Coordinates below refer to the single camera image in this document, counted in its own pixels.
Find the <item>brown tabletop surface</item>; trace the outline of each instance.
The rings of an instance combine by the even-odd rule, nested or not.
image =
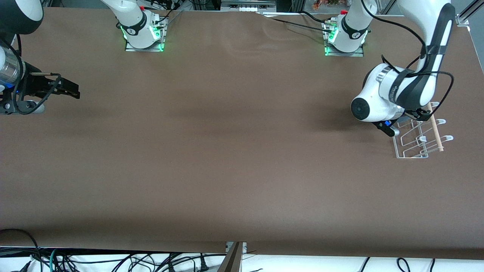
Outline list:
[[[124,52],[115,24],[110,10],[47,8],[22,36],[24,60],[81,99],[1,117],[1,228],[40,246],[484,257],[484,76],[466,28],[437,114],[455,140],[398,160],[349,105],[381,54],[403,67],[418,55],[403,29],[373,21],[365,57],[339,58],[320,32],[255,13],[184,12],[163,53]]]

